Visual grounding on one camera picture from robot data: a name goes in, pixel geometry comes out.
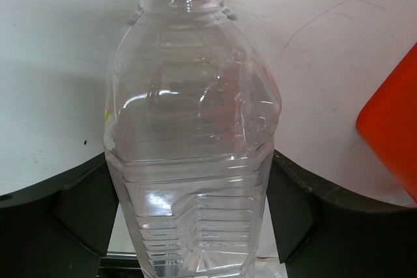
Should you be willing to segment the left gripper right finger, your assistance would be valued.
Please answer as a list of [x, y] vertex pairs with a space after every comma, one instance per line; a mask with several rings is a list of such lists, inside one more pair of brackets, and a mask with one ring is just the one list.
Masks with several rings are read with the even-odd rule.
[[274, 153], [267, 189], [289, 277], [415, 277], [416, 210], [349, 191]]

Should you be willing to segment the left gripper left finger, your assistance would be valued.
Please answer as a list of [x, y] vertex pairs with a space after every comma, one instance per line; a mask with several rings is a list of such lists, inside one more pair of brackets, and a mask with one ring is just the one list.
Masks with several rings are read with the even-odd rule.
[[96, 277], [119, 200], [103, 154], [1, 196], [2, 277]]

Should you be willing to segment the clear apple juice bottle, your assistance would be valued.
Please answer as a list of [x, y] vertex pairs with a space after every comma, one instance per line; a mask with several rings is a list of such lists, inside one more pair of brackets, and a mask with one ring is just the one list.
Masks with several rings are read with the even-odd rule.
[[281, 99], [223, 0], [138, 0], [105, 157], [145, 277], [254, 277]]

